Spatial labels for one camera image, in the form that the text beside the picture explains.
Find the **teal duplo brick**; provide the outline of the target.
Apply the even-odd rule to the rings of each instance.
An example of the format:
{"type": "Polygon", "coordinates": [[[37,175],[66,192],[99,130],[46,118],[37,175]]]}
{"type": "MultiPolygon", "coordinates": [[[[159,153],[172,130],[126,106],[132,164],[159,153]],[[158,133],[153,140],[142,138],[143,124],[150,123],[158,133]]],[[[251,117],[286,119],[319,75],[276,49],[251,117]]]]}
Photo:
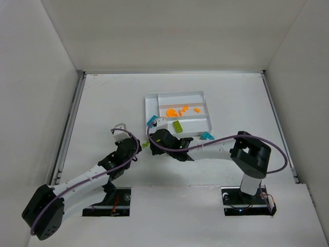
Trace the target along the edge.
{"type": "Polygon", "coordinates": [[[153,115],[147,122],[147,126],[151,126],[152,123],[158,118],[158,116],[153,115]]]}

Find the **small green lego pieces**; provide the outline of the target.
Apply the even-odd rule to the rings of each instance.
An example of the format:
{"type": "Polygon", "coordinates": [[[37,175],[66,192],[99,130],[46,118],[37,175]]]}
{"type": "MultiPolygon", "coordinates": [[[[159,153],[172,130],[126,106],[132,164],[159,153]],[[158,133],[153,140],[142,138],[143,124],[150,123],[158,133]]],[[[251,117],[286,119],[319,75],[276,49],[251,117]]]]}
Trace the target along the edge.
{"type": "Polygon", "coordinates": [[[145,142],[145,143],[142,144],[142,148],[146,148],[146,147],[148,147],[149,145],[150,145],[150,142],[147,141],[147,142],[145,142]]]}

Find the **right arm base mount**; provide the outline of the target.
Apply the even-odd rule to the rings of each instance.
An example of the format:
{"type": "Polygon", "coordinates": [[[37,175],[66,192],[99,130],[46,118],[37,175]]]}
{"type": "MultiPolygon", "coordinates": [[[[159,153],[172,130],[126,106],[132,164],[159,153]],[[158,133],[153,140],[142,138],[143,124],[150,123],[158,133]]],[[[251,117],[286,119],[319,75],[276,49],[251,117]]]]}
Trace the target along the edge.
{"type": "Polygon", "coordinates": [[[274,216],[277,206],[265,186],[257,189],[254,196],[241,192],[239,187],[222,187],[225,216],[274,216]]]}

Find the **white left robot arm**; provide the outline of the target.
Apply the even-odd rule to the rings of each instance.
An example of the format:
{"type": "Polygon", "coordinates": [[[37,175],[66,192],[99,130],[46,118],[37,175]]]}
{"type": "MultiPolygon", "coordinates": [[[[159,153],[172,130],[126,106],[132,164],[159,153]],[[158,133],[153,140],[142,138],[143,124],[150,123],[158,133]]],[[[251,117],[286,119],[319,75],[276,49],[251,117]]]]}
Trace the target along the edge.
{"type": "Polygon", "coordinates": [[[113,181],[129,169],[141,151],[140,141],[133,137],[116,146],[116,151],[84,174],[59,185],[44,184],[36,189],[22,212],[32,236],[45,240],[70,216],[90,205],[110,200],[116,192],[113,181]]]}

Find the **orange lego pieces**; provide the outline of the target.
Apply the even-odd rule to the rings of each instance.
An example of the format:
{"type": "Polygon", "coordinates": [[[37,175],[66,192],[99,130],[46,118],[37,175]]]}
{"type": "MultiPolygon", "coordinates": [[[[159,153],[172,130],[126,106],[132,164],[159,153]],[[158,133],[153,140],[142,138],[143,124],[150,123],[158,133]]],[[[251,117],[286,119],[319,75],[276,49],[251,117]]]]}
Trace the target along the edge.
{"type": "Polygon", "coordinates": [[[192,107],[189,105],[170,106],[165,105],[159,108],[160,116],[163,117],[188,117],[199,116],[204,113],[201,107],[192,107]]]}

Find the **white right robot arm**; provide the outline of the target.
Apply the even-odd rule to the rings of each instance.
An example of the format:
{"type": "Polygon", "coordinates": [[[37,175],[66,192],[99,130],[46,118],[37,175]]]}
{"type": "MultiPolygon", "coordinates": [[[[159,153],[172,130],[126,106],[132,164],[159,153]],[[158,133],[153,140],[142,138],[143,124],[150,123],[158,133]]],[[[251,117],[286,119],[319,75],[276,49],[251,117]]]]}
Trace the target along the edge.
{"type": "Polygon", "coordinates": [[[256,195],[266,178],[271,148],[245,131],[217,142],[192,137],[178,139],[167,129],[159,129],[148,137],[153,155],[166,153],[180,162],[206,159],[234,162],[244,173],[240,191],[245,194],[256,195]]]}

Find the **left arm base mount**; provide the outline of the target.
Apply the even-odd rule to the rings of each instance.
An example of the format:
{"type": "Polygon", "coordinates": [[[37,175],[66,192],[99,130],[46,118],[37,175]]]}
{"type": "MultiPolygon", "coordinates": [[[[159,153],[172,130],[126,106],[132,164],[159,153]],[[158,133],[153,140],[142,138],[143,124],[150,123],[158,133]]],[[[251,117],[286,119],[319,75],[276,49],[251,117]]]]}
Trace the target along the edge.
{"type": "Polygon", "coordinates": [[[83,217],[128,217],[130,215],[131,188],[119,187],[111,195],[82,211],[83,217]]]}

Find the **teal and green duplo stack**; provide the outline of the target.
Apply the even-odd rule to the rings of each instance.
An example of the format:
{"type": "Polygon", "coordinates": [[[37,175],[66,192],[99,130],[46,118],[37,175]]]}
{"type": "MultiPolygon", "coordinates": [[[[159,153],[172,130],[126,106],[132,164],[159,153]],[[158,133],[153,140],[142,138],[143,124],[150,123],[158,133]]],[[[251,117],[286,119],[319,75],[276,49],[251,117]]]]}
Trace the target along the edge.
{"type": "Polygon", "coordinates": [[[214,137],[209,132],[204,132],[200,135],[201,140],[214,140],[214,137]]]}

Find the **green duplo brick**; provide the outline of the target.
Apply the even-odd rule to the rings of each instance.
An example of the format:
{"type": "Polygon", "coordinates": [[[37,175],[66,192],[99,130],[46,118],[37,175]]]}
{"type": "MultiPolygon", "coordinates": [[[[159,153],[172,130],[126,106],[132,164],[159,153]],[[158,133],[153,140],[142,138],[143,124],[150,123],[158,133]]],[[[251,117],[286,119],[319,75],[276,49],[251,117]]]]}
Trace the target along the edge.
{"type": "Polygon", "coordinates": [[[181,124],[178,120],[174,121],[172,123],[172,125],[173,125],[173,128],[174,128],[176,133],[182,133],[183,132],[183,128],[182,128],[182,126],[181,126],[181,124]]]}

